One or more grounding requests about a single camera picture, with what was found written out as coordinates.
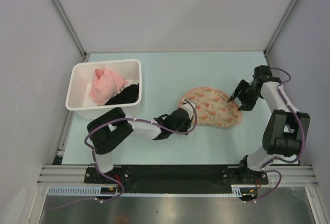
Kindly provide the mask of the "floral mesh laundry bag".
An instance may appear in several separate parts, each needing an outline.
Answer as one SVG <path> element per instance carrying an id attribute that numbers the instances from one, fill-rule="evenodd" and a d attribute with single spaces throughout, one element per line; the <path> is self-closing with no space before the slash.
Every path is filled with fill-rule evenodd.
<path id="1" fill-rule="evenodd" d="M 198 87 L 189 90 L 182 99 L 189 100 L 195 106 L 197 118 L 193 122 L 197 125 L 230 128 L 243 120 L 238 104 L 235 101 L 229 102 L 229 96 L 220 90 Z"/>

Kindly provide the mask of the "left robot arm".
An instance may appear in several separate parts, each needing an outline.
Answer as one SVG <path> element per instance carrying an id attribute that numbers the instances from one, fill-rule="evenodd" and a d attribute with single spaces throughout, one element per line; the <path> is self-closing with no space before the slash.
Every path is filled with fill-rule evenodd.
<path id="1" fill-rule="evenodd" d="M 130 136 L 151 140 L 165 140 L 172 134 L 187 135 L 196 123 L 195 106 L 185 103 L 170 115 L 164 114 L 152 120 L 126 115 L 122 108 L 114 108 L 87 125 L 85 144 L 92 149 L 96 177 L 107 183 L 113 179 L 112 151 Z"/>

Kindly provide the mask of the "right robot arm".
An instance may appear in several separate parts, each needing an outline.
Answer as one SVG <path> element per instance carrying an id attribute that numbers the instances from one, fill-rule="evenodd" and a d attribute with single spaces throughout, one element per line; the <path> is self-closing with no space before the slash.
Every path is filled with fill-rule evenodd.
<path id="1" fill-rule="evenodd" d="M 240 111 L 251 111 L 259 99 L 264 99 L 271 111 L 262 146 L 239 162 L 234 175 L 243 184 L 264 177 L 266 168 L 275 162 L 298 162 L 305 150 L 310 116 L 299 111 L 289 100 L 284 81 L 273 76 L 272 70 L 266 65 L 256 67 L 253 80 L 241 80 L 228 99 L 228 102 L 238 99 Z"/>

